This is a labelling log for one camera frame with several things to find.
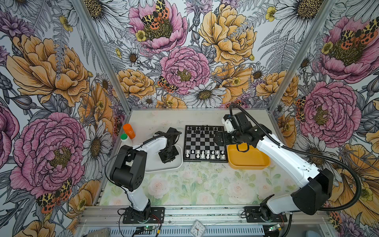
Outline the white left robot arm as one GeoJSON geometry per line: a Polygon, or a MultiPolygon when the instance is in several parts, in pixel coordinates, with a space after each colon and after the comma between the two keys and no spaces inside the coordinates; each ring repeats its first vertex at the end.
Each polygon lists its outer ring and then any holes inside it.
{"type": "Polygon", "coordinates": [[[182,133],[175,128],[156,132],[139,145],[130,146],[128,139],[122,138],[121,147],[109,171],[109,180],[126,191],[131,202],[131,210],[150,213],[150,200],[141,187],[146,173],[173,171],[181,167],[183,158],[177,146],[182,133]]]}

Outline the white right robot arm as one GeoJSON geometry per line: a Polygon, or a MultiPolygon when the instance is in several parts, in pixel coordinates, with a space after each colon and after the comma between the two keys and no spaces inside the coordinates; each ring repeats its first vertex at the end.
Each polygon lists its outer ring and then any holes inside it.
{"type": "Polygon", "coordinates": [[[314,215],[332,194],[334,175],[320,170],[296,153],[286,150],[284,144],[263,124],[253,126],[247,115],[239,112],[222,118],[223,132],[217,132],[218,145],[240,145],[256,148],[276,162],[296,182],[299,189],[282,196],[271,195],[260,204],[263,218],[282,212],[303,212],[314,215]]]}

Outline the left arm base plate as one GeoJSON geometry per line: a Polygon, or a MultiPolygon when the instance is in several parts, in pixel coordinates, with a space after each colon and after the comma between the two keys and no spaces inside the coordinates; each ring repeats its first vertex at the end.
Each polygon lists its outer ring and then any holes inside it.
{"type": "Polygon", "coordinates": [[[148,207],[144,211],[137,211],[128,207],[122,215],[123,224],[163,224],[165,216],[164,207],[148,207]]]}

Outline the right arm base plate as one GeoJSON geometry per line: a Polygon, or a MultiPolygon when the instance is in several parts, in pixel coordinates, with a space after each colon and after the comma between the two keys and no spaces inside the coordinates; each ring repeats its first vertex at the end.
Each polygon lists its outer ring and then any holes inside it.
{"type": "Polygon", "coordinates": [[[273,214],[270,210],[261,206],[245,206],[242,216],[248,223],[285,223],[288,222],[284,212],[273,214]]]}

